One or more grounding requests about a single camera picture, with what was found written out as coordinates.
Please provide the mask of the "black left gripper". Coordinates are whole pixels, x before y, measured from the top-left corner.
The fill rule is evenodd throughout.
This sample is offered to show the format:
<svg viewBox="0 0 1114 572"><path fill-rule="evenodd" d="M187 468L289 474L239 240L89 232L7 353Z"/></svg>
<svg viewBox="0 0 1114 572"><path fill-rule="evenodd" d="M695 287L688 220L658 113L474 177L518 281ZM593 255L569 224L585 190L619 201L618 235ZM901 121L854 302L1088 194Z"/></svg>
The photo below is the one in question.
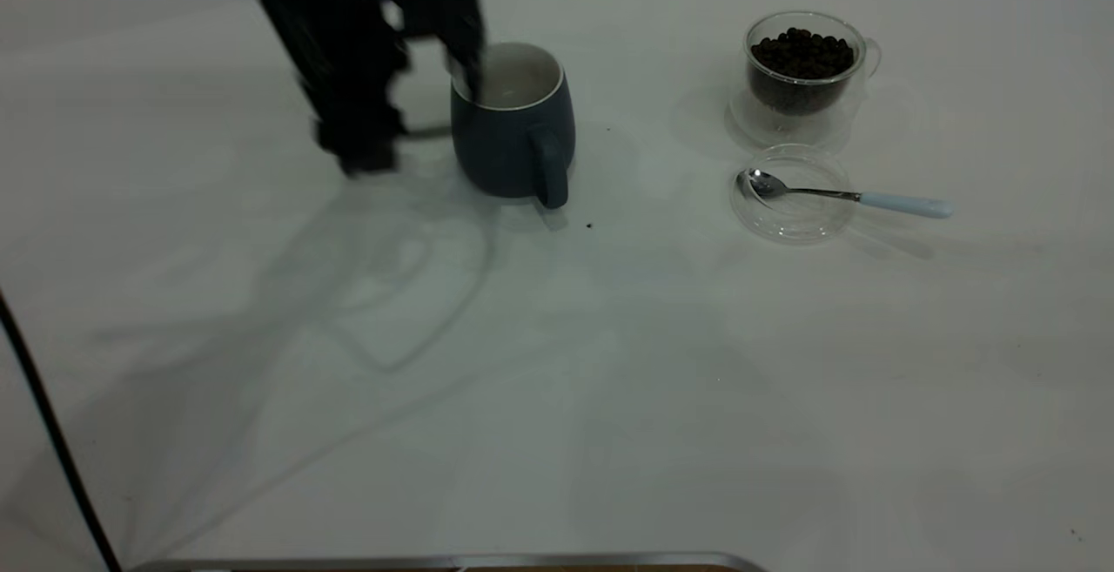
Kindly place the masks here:
<svg viewBox="0 0 1114 572"><path fill-rule="evenodd" d="M399 9L399 27L385 21L385 3ZM409 68L407 41L441 41L468 95L483 79L479 0L278 0L278 36L317 117L317 145L349 177L397 167L405 128L389 88Z"/></svg>

